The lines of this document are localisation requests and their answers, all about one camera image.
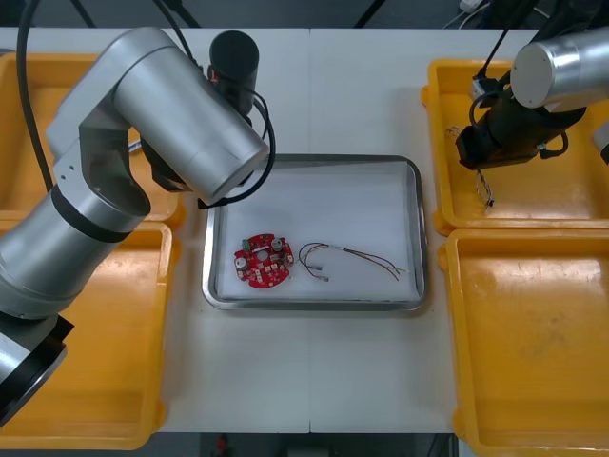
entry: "connector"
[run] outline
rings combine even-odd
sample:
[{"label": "connector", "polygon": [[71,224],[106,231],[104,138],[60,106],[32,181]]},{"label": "connector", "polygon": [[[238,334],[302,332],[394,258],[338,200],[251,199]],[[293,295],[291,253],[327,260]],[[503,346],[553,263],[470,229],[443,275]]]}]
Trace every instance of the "connector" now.
[{"label": "connector", "polygon": [[497,101],[497,85],[498,81],[494,78],[475,77],[470,97],[472,100],[476,100],[483,95],[487,95],[479,104],[479,108],[489,108]]}]

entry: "electronic component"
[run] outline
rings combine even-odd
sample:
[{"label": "electronic component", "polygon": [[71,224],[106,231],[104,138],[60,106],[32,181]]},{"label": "electronic component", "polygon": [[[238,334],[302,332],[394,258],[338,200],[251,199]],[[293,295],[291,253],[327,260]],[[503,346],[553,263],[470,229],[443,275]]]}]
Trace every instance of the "electronic component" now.
[{"label": "electronic component", "polygon": [[235,252],[235,268],[242,281],[253,288],[272,288],[289,277],[294,256],[285,238],[269,233],[256,235],[244,240],[242,247]]},{"label": "electronic component", "polygon": [[281,238],[275,238],[270,246],[273,248],[273,250],[275,252],[279,252],[280,250],[282,250],[284,248],[284,242],[282,241]]},{"label": "electronic component", "polygon": [[368,254],[366,252],[361,252],[360,250],[354,250],[354,249],[349,249],[349,248],[342,248],[340,246],[328,245],[326,243],[308,243],[308,244],[304,245],[301,248],[301,250],[299,250],[299,252],[298,252],[298,260],[306,268],[306,271],[308,271],[308,274],[313,276],[315,279],[319,279],[320,281],[324,281],[325,283],[327,283],[330,280],[330,278],[328,276],[325,276],[325,275],[322,275],[322,274],[315,274],[315,273],[313,273],[313,271],[311,271],[311,270],[321,271],[323,268],[320,267],[320,266],[312,266],[312,265],[309,265],[307,263],[308,256],[311,255],[311,253],[315,252],[316,250],[323,249],[323,248],[331,248],[331,249],[335,249],[335,250],[341,250],[343,252],[347,252],[349,254],[353,254],[353,255],[355,255],[357,257],[361,257],[362,259],[367,260],[368,262],[371,262],[373,264],[378,265],[381,268],[386,269],[389,272],[389,274],[391,274],[391,276],[394,277],[394,279],[396,281],[400,281],[400,278],[398,278],[398,275],[400,274],[400,271],[406,271],[406,272],[408,272],[405,269],[397,268],[390,261],[388,261],[387,259],[385,259],[383,257],[379,257],[378,255]]},{"label": "electronic component", "polygon": [[237,257],[235,259],[235,268],[239,271],[247,269],[247,260],[244,257]]}]

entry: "electrical wire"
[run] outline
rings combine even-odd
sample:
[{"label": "electrical wire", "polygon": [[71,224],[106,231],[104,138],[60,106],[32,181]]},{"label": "electrical wire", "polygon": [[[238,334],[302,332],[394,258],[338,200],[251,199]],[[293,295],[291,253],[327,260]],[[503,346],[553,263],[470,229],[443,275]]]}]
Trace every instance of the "electrical wire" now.
[{"label": "electrical wire", "polygon": [[489,6],[490,6],[490,3],[487,3],[486,5],[482,5],[477,10],[472,12],[469,16],[467,16],[465,19],[463,19],[463,22],[461,22],[461,24],[457,27],[457,29],[461,30],[463,27],[465,27],[465,24],[467,24],[471,19],[473,19],[475,16],[477,16],[479,12],[486,10]]},{"label": "electrical wire", "polygon": [[36,118],[34,111],[31,108],[31,101],[29,99],[28,89],[28,35],[29,27],[31,26],[31,19],[36,12],[36,8],[40,0],[30,0],[23,10],[21,20],[19,21],[19,29],[17,31],[17,50],[16,50],[16,67],[17,67],[17,86],[19,89],[19,98],[21,100],[21,107],[23,110],[23,117],[26,121],[26,127],[28,128],[29,139],[36,155],[36,161],[38,167],[42,173],[42,178],[45,181],[45,187],[47,191],[50,191],[53,187],[53,180],[50,175],[49,164],[45,158],[45,151],[42,148],[40,142],[40,135],[38,134],[38,127],[36,126]]},{"label": "electrical wire", "polygon": [[175,34],[178,35],[178,40],[180,40],[180,43],[182,44],[182,48],[184,48],[184,52],[186,53],[188,58],[195,65],[198,65],[197,61],[192,56],[192,52],[190,51],[190,46],[188,45],[188,42],[187,42],[186,38],[184,37],[184,35],[182,34],[182,31],[180,30],[180,26],[178,26],[178,23],[175,22],[175,19],[173,18],[173,16],[169,12],[169,10],[165,7],[163,2],[161,2],[161,0],[152,0],[152,2],[154,2],[154,5],[156,5],[156,8],[158,8],[159,11],[165,16],[165,18],[167,19],[167,21],[171,25],[171,28],[175,32]]},{"label": "electrical wire", "polygon": [[442,29],[448,29],[448,26],[451,26],[452,24],[457,22],[464,14],[467,14],[467,11],[461,11],[459,14],[457,14],[455,17],[453,17],[450,21],[448,21],[446,24],[444,24],[444,27],[442,27]]},{"label": "electrical wire", "polygon": [[534,8],[533,8],[533,11],[534,11],[534,12],[536,12],[537,14],[542,15],[542,16],[543,16],[543,17],[545,17],[546,19],[549,19],[549,18],[550,18],[550,15],[549,15],[547,12],[545,12],[545,11],[543,11],[543,10],[540,10],[540,9],[539,9],[539,8],[537,8],[537,7],[534,7]]},{"label": "electrical wire", "polygon": [[275,164],[275,155],[276,155],[277,145],[275,143],[275,130],[273,128],[273,124],[270,122],[270,116],[268,113],[268,105],[266,104],[266,100],[255,90],[247,89],[247,88],[244,88],[244,90],[247,90],[247,91],[253,93],[254,96],[260,100],[260,102],[258,100],[254,101],[254,107],[256,107],[258,112],[260,112],[261,116],[263,116],[263,119],[265,119],[266,128],[268,129],[269,152],[268,152],[268,161],[266,162],[265,170],[260,175],[260,178],[258,178],[258,181],[256,181],[256,183],[248,190],[244,191],[243,193],[240,193],[239,195],[235,195],[234,197],[221,198],[213,205],[206,205],[205,203],[201,202],[200,206],[199,206],[200,209],[223,207],[225,205],[237,203],[237,202],[240,202],[240,201],[246,199],[256,190],[258,190],[262,186],[262,184],[265,183],[266,178],[268,178],[268,175],[273,170],[273,165]]},{"label": "electrical wire", "polygon": [[480,128],[480,124],[476,121],[476,117],[475,117],[476,108],[478,107],[479,104],[481,104],[484,101],[485,98],[491,97],[493,95],[497,95],[497,93],[494,91],[483,93],[480,97],[478,97],[476,100],[474,100],[474,103],[472,103],[471,107],[469,107],[469,123],[472,125],[472,127],[474,129]]},{"label": "electrical wire", "polygon": [[85,21],[85,24],[87,24],[87,27],[89,27],[90,29],[96,29],[97,26],[95,26],[95,23],[91,19],[91,16],[88,15],[87,10],[85,10],[85,7],[83,7],[83,4],[80,3],[80,0],[69,0],[69,1],[72,4],[72,6],[74,7],[74,9],[76,11],[78,11],[78,14],[80,14],[80,17],[83,18],[83,21]]},{"label": "electrical wire", "polygon": [[[357,257],[360,257],[368,262],[371,262],[373,264],[378,265],[379,267],[385,269],[389,274],[391,274],[391,276],[394,277],[394,279],[396,281],[399,281],[400,278],[398,278],[397,275],[400,274],[400,271],[406,271],[402,268],[397,268],[393,263],[391,263],[389,260],[380,257],[378,255],[374,255],[374,254],[368,254],[367,252],[361,252],[359,250],[355,250],[355,249],[349,249],[349,248],[342,248],[340,246],[333,246],[333,245],[328,245],[326,243],[307,243],[306,245],[302,246],[301,249],[298,252],[298,260],[301,264],[303,264],[303,266],[306,268],[306,271],[313,276],[316,279],[319,279],[321,281],[327,282],[329,281],[329,278],[327,276],[324,275],[318,275],[313,273],[311,270],[321,270],[321,267],[316,267],[316,266],[311,266],[308,264],[308,256],[310,254],[312,254],[313,252],[315,252],[316,250],[320,250],[323,248],[334,248],[336,250],[341,250],[343,252],[355,255]],[[388,265],[390,265],[390,267],[388,267],[387,265],[383,265],[381,262],[378,262],[374,259],[379,259],[382,262],[386,262]]]},{"label": "electrical wire", "polygon": [[353,29],[363,29],[363,27],[368,23],[372,16],[377,13],[384,2],[385,0],[374,0],[368,9],[362,14],[362,17],[358,19],[358,22],[355,23]]},{"label": "electrical wire", "polygon": [[569,149],[569,137],[567,136],[566,132],[562,132],[560,134],[560,138],[562,139],[562,148],[560,148],[560,149],[543,148],[543,149],[545,149],[545,154],[548,157],[555,157],[555,156],[561,155]]},{"label": "electrical wire", "polygon": [[197,22],[197,20],[192,17],[192,14],[188,12],[185,6],[182,4],[181,0],[163,0],[173,12],[179,15],[182,20],[192,29],[200,29],[201,25]]}]

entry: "black cable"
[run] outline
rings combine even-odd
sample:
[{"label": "black cable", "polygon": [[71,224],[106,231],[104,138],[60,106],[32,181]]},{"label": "black cable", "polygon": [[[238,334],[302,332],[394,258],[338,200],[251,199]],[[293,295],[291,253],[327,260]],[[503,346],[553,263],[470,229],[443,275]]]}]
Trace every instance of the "black cable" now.
[{"label": "black cable", "polygon": [[374,0],[372,5],[368,7],[368,9],[362,14],[362,17],[355,23],[353,29],[363,29],[363,27],[368,23],[370,18],[376,14],[379,8],[383,5],[385,0]]},{"label": "black cable", "polygon": [[493,95],[497,95],[497,93],[494,91],[483,93],[480,97],[474,100],[474,103],[472,103],[471,107],[469,107],[469,123],[474,129],[478,129],[480,127],[480,124],[478,124],[475,117],[476,108],[484,101],[485,98],[492,97]]},{"label": "black cable", "polygon": [[239,195],[235,195],[234,197],[221,198],[213,205],[206,205],[205,203],[201,202],[200,209],[223,207],[225,205],[230,205],[232,203],[241,202],[242,200],[244,200],[248,196],[250,196],[252,193],[254,193],[256,190],[258,190],[262,186],[262,184],[265,183],[266,178],[268,178],[268,175],[273,170],[273,165],[275,164],[275,155],[276,155],[275,130],[273,129],[273,124],[270,122],[270,116],[268,113],[268,105],[266,104],[265,99],[258,92],[256,92],[255,90],[251,90],[251,89],[247,89],[247,90],[251,91],[251,93],[253,93],[258,99],[260,99],[260,102],[262,102],[262,104],[261,104],[258,102],[258,100],[255,100],[254,107],[256,107],[258,112],[260,112],[260,115],[263,116],[263,118],[265,119],[266,127],[268,128],[269,153],[268,153],[268,161],[266,162],[265,170],[263,171],[263,174],[260,175],[260,178],[258,178],[258,181],[256,181],[256,183],[248,190],[244,191],[243,193],[240,193]]},{"label": "black cable", "polygon": [[29,27],[39,3],[40,0],[29,0],[23,10],[21,21],[19,21],[19,30],[17,31],[17,50],[15,59],[17,64],[17,86],[19,88],[19,98],[21,99],[23,117],[26,121],[26,127],[28,128],[29,139],[31,140],[34,154],[36,154],[38,167],[40,168],[42,178],[45,181],[45,187],[47,188],[47,191],[50,191],[53,187],[53,180],[50,175],[49,164],[45,158],[45,151],[42,148],[40,136],[38,135],[38,127],[36,126],[34,111],[31,108],[28,89],[27,54]]},{"label": "black cable", "polygon": [[510,18],[510,20],[507,23],[507,27],[501,33],[499,40],[497,40],[497,43],[495,43],[495,47],[493,48],[493,50],[491,50],[491,53],[488,55],[488,58],[486,59],[486,62],[484,62],[484,65],[478,71],[475,78],[485,78],[486,77],[486,70],[488,69],[488,66],[491,63],[491,60],[493,60],[493,57],[495,57],[495,53],[499,49],[499,46],[503,42],[503,39],[507,35],[507,32],[516,26],[516,24],[519,22],[521,16],[526,12],[526,10],[528,8],[529,8],[529,2],[526,2],[526,1],[519,2],[518,7],[514,11],[514,14],[512,14],[512,17]]},{"label": "black cable", "polygon": [[154,5],[156,5],[156,8],[158,8],[159,11],[165,16],[165,18],[171,25],[171,28],[173,29],[173,31],[175,31],[175,34],[178,35],[178,40],[180,40],[180,43],[182,44],[182,48],[184,48],[184,52],[186,53],[188,58],[195,65],[197,65],[197,61],[194,60],[194,57],[192,56],[192,52],[190,52],[190,47],[188,46],[188,42],[187,42],[186,38],[184,37],[184,35],[182,34],[182,31],[180,30],[180,26],[178,26],[178,23],[175,22],[175,19],[173,18],[173,16],[169,12],[169,10],[167,8],[165,8],[165,5],[161,2],[161,0],[152,0],[152,1],[154,2]]},{"label": "black cable", "polygon": [[557,155],[561,155],[569,149],[569,137],[567,136],[565,131],[560,134],[560,138],[562,138],[562,148],[546,149],[545,153],[548,154],[548,156],[554,157]]},{"label": "black cable", "polygon": [[499,49],[499,46],[501,46],[501,42],[505,38],[505,35],[507,35],[508,31],[510,31],[509,27],[505,28],[503,30],[503,32],[501,33],[501,36],[499,37],[499,40],[497,40],[497,43],[495,43],[495,47],[493,48],[493,50],[491,50],[491,53],[488,54],[488,57],[486,58],[486,62],[484,62],[484,65],[482,65],[482,68],[476,74],[477,78],[484,78],[484,77],[486,77],[486,69],[488,69],[488,66],[491,64],[491,60],[493,60],[493,57],[495,57],[495,53]]},{"label": "black cable", "polygon": [[165,3],[173,12],[178,14],[190,28],[201,28],[197,20],[192,17],[192,14],[190,14],[190,12],[182,4],[181,0],[163,0],[163,3]]},{"label": "black cable", "polygon": [[88,15],[88,12],[87,12],[87,10],[85,10],[85,7],[83,7],[83,4],[80,3],[80,0],[69,0],[69,1],[74,6],[74,9],[78,11],[78,14],[80,14],[80,17],[83,18],[83,21],[85,21],[85,24],[87,24],[87,27],[89,27],[90,29],[96,29],[95,23],[91,19],[91,16]]},{"label": "black cable", "polygon": [[448,443],[448,440],[450,439],[452,433],[446,433],[444,436],[442,433],[436,433],[434,435],[434,439],[431,442],[431,446],[429,447],[429,450],[427,451],[427,457],[433,457],[433,451],[434,448],[437,446],[440,438],[443,436],[443,442],[442,442],[442,446],[440,447],[440,450],[438,451],[438,454],[442,454],[442,451],[444,450],[444,448],[446,447],[446,444]]}]

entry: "wire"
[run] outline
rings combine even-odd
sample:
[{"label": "wire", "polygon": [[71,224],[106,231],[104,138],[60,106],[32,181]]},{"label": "wire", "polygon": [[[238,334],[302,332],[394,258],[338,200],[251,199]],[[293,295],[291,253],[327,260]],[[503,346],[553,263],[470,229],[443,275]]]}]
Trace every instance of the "wire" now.
[{"label": "wire", "polygon": [[483,93],[480,97],[474,100],[474,103],[472,103],[471,107],[469,107],[469,123],[472,125],[472,127],[474,127],[474,129],[480,128],[480,124],[478,124],[475,117],[476,108],[480,103],[482,103],[485,98],[491,97],[493,95],[497,95],[497,93],[494,91]]},{"label": "wire", "polygon": [[197,20],[192,17],[192,14],[190,14],[190,12],[188,12],[188,10],[182,4],[181,0],[163,0],[163,3],[165,3],[173,12],[178,14],[190,28],[201,28]]},{"label": "wire", "polygon": [[477,10],[472,12],[469,16],[467,16],[465,19],[463,19],[463,22],[461,22],[461,24],[458,26],[458,29],[461,30],[465,26],[465,24],[467,24],[471,19],[473,19],[475,16],[477,16],[480,11],[487,9],[489,6],[490,6],[490,3],[487,3],[486,5],[482,5]]},{"label": "wire", "polygon": [[537,14],[541,14],[541,15],[542,15],[543,17],[545,17],[546,19],[549,19],[549,18],[550,18],[550,15],[549,15],[547,12],[542,11],[542,10],[540,10],[540,9],[539,9],[539,8],[537,8],[537,7],[534,7],[534,8],[533,8],[533,11],[534,11],[534,12],[536,12]]},{"label": "wire", "polygon": [[275,130],[273,129],[273,124],[270,122],[270,116],[268,113],[268,105],[266,104],[265,99],[255,90],[247,89],[247,88],[244,88],[244,90],[247,90],[247,91],[253,93],[258,99],[260,99],[260,102],[262,103],[262,104],[259,103],[258,100],[254,101],[254,107],[256,107],[258,112],[260,112],[261,116],[263,116],[263,118],[265,119],[266,127],[268,128],[269,152],[268,152],[268,161],[266,162],[265,170],[263,171],[263,174],[260,175],[260,178],[258,179],[258,181],[256,181],[256,183],[248,190],[246,190],[243,193],[240,193],[239,195],[236,195],[234,197],[221,198],[213,205],[206,205],[205,203],[201,202],[200,209],[223,207],[225,205],[237,203],[237,202],[240,202],[240,201],[246,199],[256,190],[258,190],[262,186],[262,184],[265,183],[266,178],[268,178],[268,175],[273,170],[273,165],[275,164],[275,155],[276,155],[276,146],[277,145],[275,144]]},{"label": "wire", "polygon": [[385,0],[374,0],[368,9],[362,14],[362,17],[358,19],[358,22],[355,23],[353,29],[363,29],[363,27],[368,23],[372,16],[377,13],[384,2]]},{"label": "wire", "polygon": [[49,164],[45,158],[45,151],[40,142],[40,136],[38,135],[38,127],[36,126],[34,111],[31,108],[28,89],[27,54],[29,26],[31,25],[31,19],[34,16],[39,3],[40,0],[30,0],[23,10],[21,21],[19,21],[19,30],[17,31],[17,50],[15,59],[17,63],[17,86],[19,88],[19,98],[21,99],[23,117],[26,121],[26,127],[28,128],[29,139],[31,140],[34,154],[36,154],[38,167],[40,168],[42,178],[45,181],[45,187],[47,188],[47,191],[50,191],[53,187],[53,179],[50,175]]},{"label": "wire", "polygon": [[192,52],[190,52],[190,47],[188,46],[188,42],[187,42],[186,38],[184,37],[184,35],[182,34],[182,31],[180,30],[180,26],[178,26],[178,23],[175,22],[175,19],[173,18],[173,16],[169,12],[169,10],[167,8],[165,8],[165,5],[161,2],[161,0],[152,0],[152,1],[154,2],[154,5],[156,5],[156,8],[158,8],[159,11],[165,16],[165,18],[171,25],[171,28],[175,32],[175,34],[178,35],[178,40],[180,40],[180,43],[182,44],[182,48],[184,48],[184,52],[186,53],[188,58],[195,65],[197,65],[197,61],[194,60],[194,57],[192,56]]},{"label": "wire", "polygon": [[491,50],[491,53],[488,54],[488,57],[486,58],[486,62],[484,62],[484,65],[482,65],[482,68],[478,71],[478,73],[476,74],[476,77],[480,77],[480,78],[486,77],[486,69],[488,69],[488,66],[491,63],[491,60],[493,60],[493,57],[495,57],[495,53],[499,49],[499,46],[501,46],[501,42],[505,38],[505,35],[507,35],[508,31],[510,31],[509,27],[503,30],[503,32],[501,33],[501,36],[499,37],[499,40],[497,40],[497,43],[495,43],[495,47],[493,48],[493,50]]},{"label": "wire", "polygon": [[427,451],[427,457],[433,457],[433,451],[437,447],[437,444],[441,437],[443,437],[444,439],[443,439],[442,445],[440,446],[440,449],[438,450],[436,455],[442,454],[442,451],[446,447],[446,444],[448,443],[448,440],[450,439],[451,435],[452,435],[452,433],[446,433],[446,435],[443,435],[442,433],[436,433],[434,435],[433,441],[431,442],[431,446],[429,447],[429,450]]},{"label": "wire", "polygon": [[69,1],[74,6],[74,9],[78,11],[78,14],[80,14],[80,17],[83,18],[83,21],[85,21],[85,24],[87,24],[87,27],[89,27],[90,29],[96,29],[95,23],[91,19],[91,16],[88,15],[88,12],[87,12],[87,10],[85,10],[85,7],[83,7],[83,4],[80,3],[80,0],[69,0]]},{"label": "wire", "polygon": [[444,24],[444,27],[442,27],[442,29],[448,29],[448,26],[457,22],[459,20],[459,18],[462,17],[466,13],[467,13],[467,11],[461,11],[459,14],[457,14],[455,17],[453,17],[450,21],[448,21],[446,24]]},{"label": "wire", "polygon": [[543,148],[541,150],[544,151],[543,155],[545,157],[556,157],[563,154],[569,149],[569,137],[567,136],[566,132],[562,132],[560,134],[560,138],[562,138],[562,148],[560,149],[546,149],[545,145],[543,145]]},{"label": "wire", "polygon": [[[306,254],[303,257],[303,251],[306,248],[308,248],[308,247],[310,247],[310,248],[306,251]],[[313,267],[313,266],[308,264],[308,256],[310,254],[312,254],[313,252],[315,252],[316,250],[320,250],[320,249],[323,249],[323,248],[334,248],[336,250],[341,250],[343,252],[355,255],[355,256],[360,257],[360,258],[362,258],[362,259],[364,259],[364,260],[366,260],[368,262],[376,264],[379,267],[387,270],[387,272],[389,272],[389,274],[391,274],[391,276],[393,276],[396,281],[400,281],[400,278],[398,278],[396,273],[399,275],[400,271],[406,271],[404,269],[397,268],[390,261],[388,261],[387,259],[385,259],[383,257],[380,257],[378,255],[368,254],[366,252],[361,252],[359,250],[354,250],[354,249],[349,249],[349,248],[341,248],[340,246],[328,245],[326,243],[307,243],[306,245],[302,246],[301,249],[299,250],[299,252],[298,252],[298,260],[300,261],[301,264],[303,264],[303,266],[306,268],[307,272],[311,276],[313,276],[314,278],[319,279],[321,281],[324,281],[324,282],[327,282],[329,280],[329,278],[327,276],[317,275],[317,274],[315,274],[315,273],[313,273],[311,271],[312,269],[319,269],[319,270],[321,270],[321,268],[315,268],[315,267]],[[374,260],[375,258],[379,259],[379,260],[381,260],[383,262],[386,262],[387,264],[389,264],[391,266],[391,268],[386,266],[386,265],[383,265],[381,262],[377,262],[376,260]]]}]

